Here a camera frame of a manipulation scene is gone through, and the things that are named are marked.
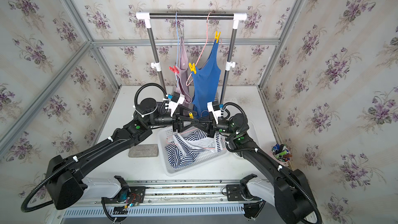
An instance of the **floral wallpaper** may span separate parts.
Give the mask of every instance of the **floral wallpaper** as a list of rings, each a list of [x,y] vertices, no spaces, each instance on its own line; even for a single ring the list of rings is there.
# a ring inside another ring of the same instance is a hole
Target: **floral wallpaper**
[[[247,12],[240,24],[238,38],[278,37],[294,0],[74,0],[80,14],[96,39],[147,39],[144,21],[138,11],[151,12]],[[186,38],[204,38],[202,20],[153,20],[158,38],[176,38],[175,26]],[[231,21],[209,21],[209,37],[221,31],[221,38],[231,36]]]
[[[199,61],[201,68],[211,52],[212,44],[205,47],[205,51]],[[189,62],[196,62],[203,46],[186,46]],[[257,85],[260,82],[268,59],[274,47],[269,45],[235,46],[232,61],[236,62],[235,68],[231,68],[228,85]],[[113,73],[122,85],[143,85],[149,82],[159,83],[159,76],[156,69],[150,66],[153,62],[152,49],[149,46],[141,47],[104,47],[99,49],[108,59]],[[177,57],[176,46],[158,46],[158,56],[162,66],[162,73],[165,84],[173,86],[176,84],[176,77],[169,70],[169,66],[175,65]],[[221,69],[219,85],[222,85],[224,78],[225,64],[229,52],[229,46],[219,45],[217,52],[217,65]]]
[[[397,1],[307,0],[263,88],[325,223],[398,222]]]
[[[17,95],[8,91],[8,85],[0,87],[1,95],[4,95],[2,110],[6,109],[5,116],[16,114],[20,110],[15,100]],[[0,195],[9,202],[0,209],[2,221],[46,222],[52,206],[21,214],[19,209],[23,198],[45,178],[51,158],[57,155],[67,157],[94,143],[113,96],[114,92],[101,68],[87,54],[15,140],[15,144],[0,157],[0,178],[3,182]],[[43,188],[31,203],[37,205],[49,200],[50,196]]]
[[[83,44],[59,0],[0,0],[0,138]]]

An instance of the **plastic basket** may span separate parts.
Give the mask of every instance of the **plastic basket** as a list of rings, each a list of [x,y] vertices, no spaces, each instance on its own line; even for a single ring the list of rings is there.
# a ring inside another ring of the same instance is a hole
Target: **plastic basket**
[[[196,127],[192,127],[190,129],[188,129],[187,131],[183,132],[181,134],[181,136],[183,138],[185,138],[186,136],[188,136],[191,132],[196,131],[197,128]],[[194,169],[196,167],[202,166],[204,164],[207,164],[211,161],[214,161],[220,157],[223,157],[225,155],[227,155],[228,150],[226,150],[225,147],[225,142],[222,141],[222,148],[223,150],[221,152],[216,152],[213,153],[211,150],[207,150],[204,152],[199,153],[199,155],[196,157],[195,162],[193,162],[192,164],[188,165],[188,166],[184,166],[181,168],[173,168],[169,161],[168,161],[168,156],[167,156],[167,151],[166,151],[166,146],[168,145],[167,142],[170,143],[170,141],[173,140],[173,135],[176,134],[177,132],[173,132],[173,128],[172,127],[168,127],[168,128],[164,128],[163,130],[161,130],[160,132],[158,132],[158,147],[159,147],[159,155],[161,157],[162,160],[162,164],[163,164],[163,168],[164,168],[164,172],[166,173],[166,175],[168,175],[169,177],[181,174],[183,172],[189,171],[191,169]]]

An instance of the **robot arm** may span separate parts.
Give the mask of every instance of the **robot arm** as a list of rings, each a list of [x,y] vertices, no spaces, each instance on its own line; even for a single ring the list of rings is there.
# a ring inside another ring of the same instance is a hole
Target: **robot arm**
[[[161,88],[155,83],[151,83],[151,85]],[[256,175],[251,175],[250,179],[245,177],[241,186],[244,188],[243,192],[246,192],[247,198],[257,196],[270,202],[287,224],[297,223],[312,211],[317,212],[314,197],[305,175],[299,170],[291,171],[279,165],[256,145],[246,132],[249,128],[247,118],[238,105],[229,102],[223,106],[223,110],[227,105],[233,105],[241,111],[228,120],[218,117],[218,114],[192,119],[184,115],[184,111],[192,111],[181,105],[177,109],[173,105],[173,109],[165,112],[163,111],[165,102],[156,102],[152,98],[146,98],[138,105],[138,94],[143,87],[137,91],[135,96],[136,112],[131,122],[123,128],[116,129],[112,136],[84,152],[65,159],[58,155],[50,160],[47,169],[48,177],[25,198],[21,206],[23,212],[30,212],[52,203],[57,209],[65,209],[81,198],[116,197],[125,200],[129,187],[122,177],[116,176],[115,179],[93,181],[86,176],[114,155],[144,141],[152,134],[152,127],[155,126],[172,126],[173,131],[177,132],[183,132],[196,126],[207,132],[209,137],[214,137],[216,132],[229,134],[226,138],[227,149],[230,152],[237,152],[241,157],[254,164],[269,180],[269,183],[258,181]],[[167,95],[163,89],[162,91],[166,99]],[[212,109],[215,111],[219,111],[217,106],[217,102],[212,103]],[[184,122],[191,122],[191,124],[186,126]],[[27,207],[30,199],[41,187],[47,188],[52,201]]]

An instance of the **vent grille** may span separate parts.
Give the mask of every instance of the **vent grille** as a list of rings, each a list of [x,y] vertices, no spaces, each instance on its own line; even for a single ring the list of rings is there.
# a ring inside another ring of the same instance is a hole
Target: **vent grille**
[[[168,205],[168,206],[137,206],[129,208],[127,214],[112,214],[114,207],[107,207],[113,217],[142,216],[178,216],[207,214],[244,214],[243,204],[200,204],[200,205]],[[69,207],[63,218],[105,217],[102,206]]]

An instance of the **navy and white striped fabric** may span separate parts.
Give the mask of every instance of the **navy and white striped fabric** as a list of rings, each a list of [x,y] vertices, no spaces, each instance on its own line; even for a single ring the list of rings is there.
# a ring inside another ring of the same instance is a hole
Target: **navy and white striped fabric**
[[[165,148],[168,160],[173,168],[181,168],[195,162],[199,153],[208,149],[203,147],[213,147],[210,151],[216,153],[222,151],[222,139],[219,133],[214,138],[208,138],[206,132],[201,130],[190,133],[182,138],[180,134],[173,135],[173,140]]]

